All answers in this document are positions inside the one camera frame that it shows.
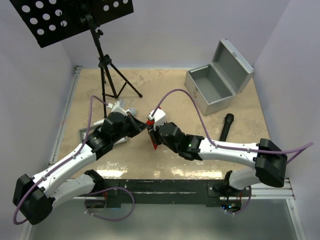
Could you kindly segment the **grey compartment tray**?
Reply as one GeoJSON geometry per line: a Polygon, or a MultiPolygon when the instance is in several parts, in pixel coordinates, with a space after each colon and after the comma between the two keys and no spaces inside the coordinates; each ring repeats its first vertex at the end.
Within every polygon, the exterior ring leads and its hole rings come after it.
{"type": "MultiPolygon", "coordinates": [[[[89,133],[92,133],[95,130],[96,126],[91,126],[89,128],[89,133]]],[[[87,129],[86,128],[82,128],[78,131],[78,135],[79,135],[79,142],[81,143],[86,136],[87,133],[87,129]]],[[[123,137],[120,140],[118,140],[117,142],[114,143],[114,145],[120,145],[120,144],[124,144],[128,141],[128,137],[123,137]]]]}

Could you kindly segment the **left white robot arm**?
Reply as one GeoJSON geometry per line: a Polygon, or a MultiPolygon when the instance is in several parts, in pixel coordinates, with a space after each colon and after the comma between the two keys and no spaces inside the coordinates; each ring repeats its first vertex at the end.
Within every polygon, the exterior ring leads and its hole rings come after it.
{"type": "Polygon", "coordinates": [[[69,178],[110,152],[120,139],[133,138],[147,127],[130,113],[110,113],[62,160],[32,177],[24,174],[18,178],[12,200],[16,206],[13,216],[21,212],[27,222],[36,225],[63,202],[80,195],[99,196],[105,184],[96,171],[87,170],[74,180],[69,178]]]}

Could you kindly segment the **grey metal case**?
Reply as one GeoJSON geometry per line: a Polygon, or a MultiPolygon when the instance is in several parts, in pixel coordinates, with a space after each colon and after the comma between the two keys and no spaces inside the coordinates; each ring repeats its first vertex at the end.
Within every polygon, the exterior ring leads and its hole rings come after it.
{"type": "Polygon", "coordinates": [[[188,70],[184,85],[203,116],[226,109],[254,73],[253,67],[227,39],[220,39],[209,64],[188,70]]]}

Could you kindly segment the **black flashlight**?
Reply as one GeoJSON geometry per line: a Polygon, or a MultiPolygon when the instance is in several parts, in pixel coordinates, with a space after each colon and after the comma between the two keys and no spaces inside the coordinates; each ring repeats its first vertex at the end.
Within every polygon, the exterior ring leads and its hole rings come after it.
{"type": "Polygon", "coordinates": [[[232,113],[228,113],[224,118],[223,128],[220,134],[219,141],[225,142],[227,140],[230,128],[232,123],[234,122],[234,115],[232,113]]]}

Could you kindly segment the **red first aid pouch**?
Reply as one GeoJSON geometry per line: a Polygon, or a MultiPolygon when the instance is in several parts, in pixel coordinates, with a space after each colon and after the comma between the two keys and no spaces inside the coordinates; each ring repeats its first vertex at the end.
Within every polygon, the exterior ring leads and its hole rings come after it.
{"type": "Polygon", "coordinates": [[[153,148],[156,150],[161,143],[159,142],[158,132],[154,129],[154,121],[147,120],[146,124],[148,125],[147,132],[150,136],[153,148]]]}

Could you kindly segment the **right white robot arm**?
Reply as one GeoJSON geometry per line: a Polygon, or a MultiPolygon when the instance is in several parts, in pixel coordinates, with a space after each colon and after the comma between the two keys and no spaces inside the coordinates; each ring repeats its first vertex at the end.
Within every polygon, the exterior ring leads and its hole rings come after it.
{"type": "Polygon", "coordinates": [[[221,141],[183,133],[173,122],[149,126],[148,134],[155,147],[164,145],[180,157],[193,161],[219,160],[243,165],[226,173],[224,183],[217,187],[222,195],[235,196],[255,184],[282,188],[285,184],[287,155],[269,139],[259,143],[232,143],[222,147],[221,141]]]}

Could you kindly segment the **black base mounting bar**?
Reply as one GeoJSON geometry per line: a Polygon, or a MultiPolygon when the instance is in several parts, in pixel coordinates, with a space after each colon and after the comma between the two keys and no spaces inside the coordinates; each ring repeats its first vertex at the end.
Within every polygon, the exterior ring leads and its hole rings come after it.
{"type": "Polygon", "coordinates": [[[131,192],[136,204],[154,205],[204,205],[220,207],[226,198],[218,192],[222,179],[105,179],[92,191],[110,189],[94,197],[106,200],[108,208],[131,204],[132,198],[123,190],[131,192]]]}

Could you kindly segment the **black perforated music stand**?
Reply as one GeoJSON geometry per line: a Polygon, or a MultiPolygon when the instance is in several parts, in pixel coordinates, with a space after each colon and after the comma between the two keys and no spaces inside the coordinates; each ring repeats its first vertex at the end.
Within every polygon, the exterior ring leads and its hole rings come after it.
{"type": "Polygon", "coordinates": [[[101,26],[134,12],[131,0],[12,0],[13,9],[38,44],[38,50],[89,32],[98,54],[101,95],[118,100],[129,86],[139,98],[142,94],[114,65],[102,49],[101,26]]]}

